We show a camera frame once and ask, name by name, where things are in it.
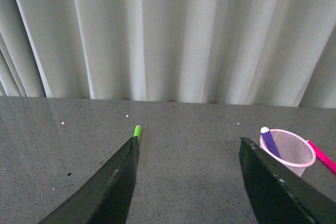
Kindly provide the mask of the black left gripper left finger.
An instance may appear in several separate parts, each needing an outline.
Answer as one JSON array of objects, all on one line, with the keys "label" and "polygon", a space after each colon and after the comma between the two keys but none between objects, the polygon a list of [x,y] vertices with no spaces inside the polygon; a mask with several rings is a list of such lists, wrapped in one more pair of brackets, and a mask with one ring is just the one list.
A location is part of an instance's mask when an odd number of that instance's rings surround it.
[{"label": "black left gripper left finger", "polygon": [[41,223],[126,223],[139,159],[136,136]]}]

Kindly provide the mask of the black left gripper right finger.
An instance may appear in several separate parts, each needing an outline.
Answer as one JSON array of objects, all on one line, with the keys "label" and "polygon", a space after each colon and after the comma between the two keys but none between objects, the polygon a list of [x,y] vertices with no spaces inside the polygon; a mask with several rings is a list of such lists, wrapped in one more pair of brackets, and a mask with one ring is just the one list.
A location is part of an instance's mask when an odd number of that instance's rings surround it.
[{"label": "black left gripper right finger", "polygon": [[258,223],[335,223],[335,202],[241,138],[239,161]]}]

